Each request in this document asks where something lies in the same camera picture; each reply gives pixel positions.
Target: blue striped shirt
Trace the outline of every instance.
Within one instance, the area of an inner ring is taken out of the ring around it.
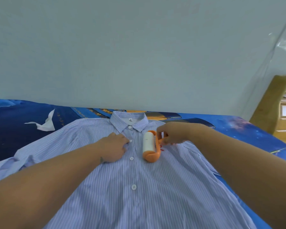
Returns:
[[[144,133],[162,124],[126,112],[76,120],[1,161],[0,180],[111,132],[122,133],[131,140],[123,157],[90,173],[44,228],[255,228],[193,144],[164,146],[155,163],[142,158]]]

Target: forearm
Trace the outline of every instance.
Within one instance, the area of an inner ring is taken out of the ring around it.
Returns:
[[[204,125],[189,140],[238,196],[273,228],[286,228],[286,161]]]
[[[100,164],[98,149],[93,145],[38,163],[1,180],[0,228],[42,228]]]

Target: lint roller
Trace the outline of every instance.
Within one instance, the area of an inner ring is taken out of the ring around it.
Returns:
[[[156,162],[160,154],[161,150],[157,133],[153,130],[146,132],[143,136],[143,158],[148,162]]]

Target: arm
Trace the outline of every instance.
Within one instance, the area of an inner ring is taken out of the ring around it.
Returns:
[[[286,228],[286,161],[202,124],[170,122],[162,144],[191,141],[229,186],[273,228]]]
[[[100,163],[122,157],[127,142],[122,134],[112,133],[1,180],[0,228],[44,227]]]

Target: wooden furniture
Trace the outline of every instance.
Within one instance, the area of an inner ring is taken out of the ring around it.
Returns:
[[[286,76],[273,77],[250,123],[286,143]]]

